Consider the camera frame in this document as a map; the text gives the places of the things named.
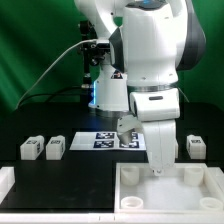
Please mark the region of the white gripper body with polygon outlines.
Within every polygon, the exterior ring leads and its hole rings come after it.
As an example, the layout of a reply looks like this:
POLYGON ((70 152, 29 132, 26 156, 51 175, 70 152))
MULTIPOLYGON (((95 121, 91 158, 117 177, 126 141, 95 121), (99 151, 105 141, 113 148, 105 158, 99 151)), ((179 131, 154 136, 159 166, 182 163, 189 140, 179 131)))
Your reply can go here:
POLYGON ((150 168, 162 171, 172 167, 175 162, 175 121, 144 122, 142 128, 150 168))

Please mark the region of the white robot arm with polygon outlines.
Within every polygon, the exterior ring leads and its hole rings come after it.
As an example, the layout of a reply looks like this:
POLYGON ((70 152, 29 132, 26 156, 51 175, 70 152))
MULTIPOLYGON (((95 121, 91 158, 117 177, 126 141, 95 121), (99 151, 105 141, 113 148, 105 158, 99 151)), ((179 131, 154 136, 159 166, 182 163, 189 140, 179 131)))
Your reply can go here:
POLYGON ((175 119, 180 116, 177 72, 202 58, 206 39, 192 0, 74 0, 96 31, 100 60, 91 110, 117 116, 125 143, 144 135, 150 168, 161 175, 174 165, 175 119))

